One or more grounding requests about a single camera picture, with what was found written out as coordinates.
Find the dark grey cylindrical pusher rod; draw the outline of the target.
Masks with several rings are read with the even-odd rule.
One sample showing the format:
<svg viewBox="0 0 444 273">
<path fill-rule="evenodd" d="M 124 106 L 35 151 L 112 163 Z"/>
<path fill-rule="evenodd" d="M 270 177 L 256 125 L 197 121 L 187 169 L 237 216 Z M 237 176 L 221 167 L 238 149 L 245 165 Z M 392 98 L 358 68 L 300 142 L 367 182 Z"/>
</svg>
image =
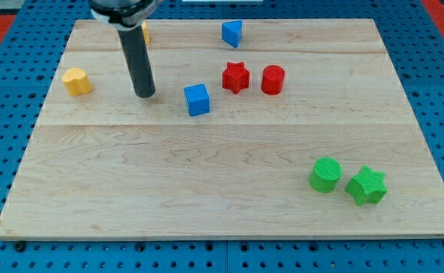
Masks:
<svg viewBox="0 0 444 273">
<path fill-rule="evenodd" d="M 142 28 L 119 30 L 118 35 L 134 92 L 140 98 L 149 98 L 156 92 L 156 87 Z"/>
</svg>

